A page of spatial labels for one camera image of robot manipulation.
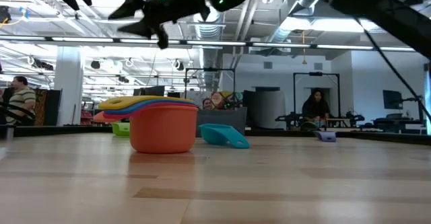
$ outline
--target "blue bowl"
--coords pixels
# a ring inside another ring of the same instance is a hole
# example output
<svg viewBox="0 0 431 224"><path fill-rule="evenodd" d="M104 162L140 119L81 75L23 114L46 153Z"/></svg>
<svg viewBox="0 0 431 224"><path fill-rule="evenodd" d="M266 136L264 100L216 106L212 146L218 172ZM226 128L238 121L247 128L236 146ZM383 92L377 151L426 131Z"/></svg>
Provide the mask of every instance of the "blue bowl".
<svg viewBox="0 0 431 224"><path fill-rule="evenodd" d="M224 124L202 124L199 126L203 140L212 145L231 144L235 148L248 149L250 144L235 128Z"/></svg>

